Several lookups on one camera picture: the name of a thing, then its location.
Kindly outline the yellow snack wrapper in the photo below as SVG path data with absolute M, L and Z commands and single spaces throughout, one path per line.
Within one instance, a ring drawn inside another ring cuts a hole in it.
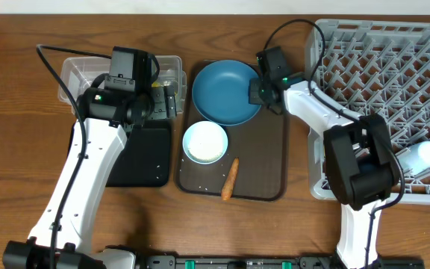
M 178 101 L 180 99 L 179 88 L 180 84 L 175 79 L 162 78 L 152 84 L 152 95 L 156 102 L 160 102 L 168 90 L 170 93 L 174 93 L 175 101 Z

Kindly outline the dark blue plate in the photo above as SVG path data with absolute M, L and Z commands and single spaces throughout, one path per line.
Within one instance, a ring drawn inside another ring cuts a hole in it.
M 193 104 L 207 120 L 222 126 L 243 124 L 261 109 L 249 103 L 249 82 L 257 77 L 255 70 L 243 62 L 214 61 L 193 82 Z

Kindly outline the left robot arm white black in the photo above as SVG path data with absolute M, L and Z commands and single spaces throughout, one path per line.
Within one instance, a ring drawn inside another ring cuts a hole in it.
M 92 253 L 95 216 L 106 187 L 161 187 L 169 178 L 177 90 L 140 94 L 88 88 L 79 97 L 84 125 L 75 126 L 54 193 L 27 241 L 9 241 L 5 268 L 137 268 L 122 246 Z

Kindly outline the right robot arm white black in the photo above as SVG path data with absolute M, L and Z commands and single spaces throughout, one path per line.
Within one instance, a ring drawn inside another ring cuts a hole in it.
M 336 254 L 345 268 L 373 268 L 381 211 L 403 175 L 384 119 L 361 116 L 322 92 L 314 81 L 253 78 L 249 102 L 277 107 L 309 125 L 322 140 L 325 176 L 341 204 Z

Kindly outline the blue cup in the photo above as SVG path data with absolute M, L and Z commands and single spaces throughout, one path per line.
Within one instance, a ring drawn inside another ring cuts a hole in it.
M 402 169 L 410 171 L 412 176 L 430 168 L 430 141 L 408 147 L 407 151 L 399 156 L 399 162 Z

